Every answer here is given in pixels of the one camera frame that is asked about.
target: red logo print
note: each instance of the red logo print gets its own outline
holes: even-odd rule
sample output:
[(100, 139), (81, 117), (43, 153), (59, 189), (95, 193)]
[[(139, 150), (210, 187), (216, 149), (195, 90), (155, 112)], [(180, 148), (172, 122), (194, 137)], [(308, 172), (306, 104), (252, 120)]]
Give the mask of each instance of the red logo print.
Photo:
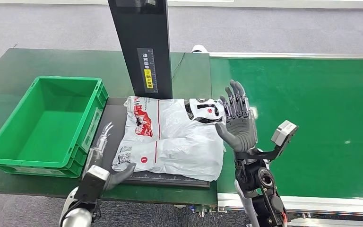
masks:
[(134, 115), (137, 118), (137, 127), (136, 134), (140, 136), (150, 136), (152, 137), (153, 133), (151, 130), (151, 118), (148, 117), (148, 114), (142, 111), (142, 105), (134, 106)]

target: white shoe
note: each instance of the white shoe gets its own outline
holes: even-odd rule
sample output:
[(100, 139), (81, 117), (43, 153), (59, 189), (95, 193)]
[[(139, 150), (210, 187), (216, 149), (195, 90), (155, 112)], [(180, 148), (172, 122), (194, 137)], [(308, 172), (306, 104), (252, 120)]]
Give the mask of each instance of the white shoe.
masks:
[(191, 50), (192, 53), (208, 53), (203, 45), (195, 45)]

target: qr code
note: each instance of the qr code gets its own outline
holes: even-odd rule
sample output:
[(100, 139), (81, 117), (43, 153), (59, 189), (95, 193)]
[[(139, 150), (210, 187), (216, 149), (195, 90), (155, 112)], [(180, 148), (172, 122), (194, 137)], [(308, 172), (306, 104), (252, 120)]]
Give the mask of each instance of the qr code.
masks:
[(131, 151), (132, 147), (122, 147), (119, 152)]
[(122, 163), (130, 163), (130, 157), (131, 157), (131, 154), (129, 152), (127, 153), (120, 153), (118, 155), (118, 159), (119, 159), (119, 165), (122, 164)]

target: green plastic crate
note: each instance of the green plastic crate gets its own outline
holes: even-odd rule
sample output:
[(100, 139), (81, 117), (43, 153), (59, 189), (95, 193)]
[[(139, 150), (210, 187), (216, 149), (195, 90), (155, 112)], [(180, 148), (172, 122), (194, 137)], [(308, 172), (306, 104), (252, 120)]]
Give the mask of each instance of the green plastic crate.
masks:
[(79, 177), (107, 99), (99, 78), (37, 77), (0, 129), (0, 169)]

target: gray robot glove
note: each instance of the gray robot glove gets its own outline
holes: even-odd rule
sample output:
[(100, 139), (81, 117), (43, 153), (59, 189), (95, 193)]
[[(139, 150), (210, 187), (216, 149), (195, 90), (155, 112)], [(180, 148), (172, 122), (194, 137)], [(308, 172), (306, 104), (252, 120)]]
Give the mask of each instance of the gray robot glove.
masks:
[(249, 153), (258, 142), (254, 114), (242, 85), (231, 80), (230, 86), (233, 92), (225, 87), (229, 102), (220, 96), (225, 108), (226, 125), (217, 123), (216, 131), (234, 152)]

